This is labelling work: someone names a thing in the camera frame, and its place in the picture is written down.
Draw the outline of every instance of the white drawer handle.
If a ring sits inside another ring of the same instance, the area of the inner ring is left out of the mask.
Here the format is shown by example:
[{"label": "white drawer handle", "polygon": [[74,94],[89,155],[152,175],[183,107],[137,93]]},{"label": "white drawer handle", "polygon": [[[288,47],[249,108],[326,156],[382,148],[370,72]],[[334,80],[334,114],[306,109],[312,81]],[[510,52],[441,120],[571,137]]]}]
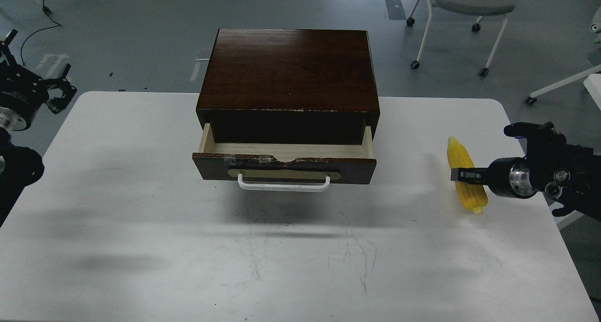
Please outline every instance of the white drawer handle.
[{"label": "white drawer handle", "polygon": [[323,192],[330,187],[330,176],[326,175],[326,182],[323,185],[302,185],[302,184],[249,184],[242,179],[242,173],[238,173],[238,185],[245,190],[272,190],[284,192]]}]

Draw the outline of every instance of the black cable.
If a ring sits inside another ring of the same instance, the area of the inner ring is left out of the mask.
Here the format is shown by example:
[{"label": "black cable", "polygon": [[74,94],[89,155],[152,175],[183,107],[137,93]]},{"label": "black cable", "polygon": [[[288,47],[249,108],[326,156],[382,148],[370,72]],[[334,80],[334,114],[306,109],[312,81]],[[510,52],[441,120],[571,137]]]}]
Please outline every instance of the black cable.
[{"label": "black cable", "polygon": [[39,29],[38,31],[35,31],[34,33],[30,34],[29,36],[27,36],[27,38],[25,38],[25,40],[23,41],[23,44],[21,44],[21,63],[23,64],[23,66],[25,66],[25,61],[23,60],[23,46],[25,46],[25,42],[31,38],[31,36],[35,35],[36,33],[38,33],[39,31],[44,31],[44,30],[48,30],[48,29],[54,29],[55,27],[59,27],[62,26],[62,24],[60,24],[59,22],[57,22],[56,20],[53,20],[52,17],[50,17],[51,11],[50,9],[46,6],[46,0],[41,0],[41,5],[42,5],[42,12],[44,12],[44,14],[48,17],[49,20],[51,20],[55,25],[54,26],[50,26],[50,27],[45,27],[43,29]]}]

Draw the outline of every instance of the robotic arm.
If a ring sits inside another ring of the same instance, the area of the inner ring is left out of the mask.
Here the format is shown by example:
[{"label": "robotic arm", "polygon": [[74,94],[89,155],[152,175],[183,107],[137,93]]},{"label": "robotic arm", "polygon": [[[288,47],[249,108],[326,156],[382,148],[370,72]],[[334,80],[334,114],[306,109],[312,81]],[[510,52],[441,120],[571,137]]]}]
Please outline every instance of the robotic arm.
[{"label": "robotic arm", "polygon": [[487,168],[456,168],[451,180],[487,185],[498,196],[527,199],[537,192],[563,204],[554,216],[577,210],[601,220],[601,156],[593,149],[566,144],[553,123],[514,123],[506,136],[525,138],[526,156],[501,158]]},{"label": "robotic arm", "polygon": [[[61,112],[77,92],[67,81],[69,64],[58,78],[52,79],[43,79],[17,64],[8,48],[15,35],[17,31],[12,30],[0,42],[0,226],[23,188],[44,173],[40,155],[28,147],[13,145],[11,131],[27,130],[42,104],[54,114]],[[51,89],[60,89],[62,96],[51,99]]]}]

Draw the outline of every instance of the cabinet top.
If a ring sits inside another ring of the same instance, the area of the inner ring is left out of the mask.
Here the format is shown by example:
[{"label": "cabinet top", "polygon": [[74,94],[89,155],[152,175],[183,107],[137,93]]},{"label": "cabinet top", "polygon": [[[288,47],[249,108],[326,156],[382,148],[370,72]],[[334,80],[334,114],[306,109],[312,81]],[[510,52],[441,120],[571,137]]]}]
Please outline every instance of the cabinet top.
[{"label": "cabinet top", "polygon": [[379,113],[367,31],[220,29],[197,110]]}]

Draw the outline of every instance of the tape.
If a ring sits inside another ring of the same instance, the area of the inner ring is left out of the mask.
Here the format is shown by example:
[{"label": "tape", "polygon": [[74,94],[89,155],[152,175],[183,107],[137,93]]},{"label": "tape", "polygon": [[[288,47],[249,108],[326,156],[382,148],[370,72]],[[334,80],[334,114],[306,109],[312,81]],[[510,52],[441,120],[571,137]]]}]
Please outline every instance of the tape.
[{"label": "tape", "polygon": [[223,161],[227,164],[235,165],[236,164],[236,156],[233,154],[226,155],[225,157],[223,157]]},{"label": "tape", "polygon": [[386,9],[388,10],[389,20],[406,20],[405,11],[403,9],[403,3],[401,0],[384,0],[386,2]]},{"label": "tape", "polygon": [[260,164],[269,164],[273,162],[273,157],[271,155],[260,154],[259,155],[259,163]]}]

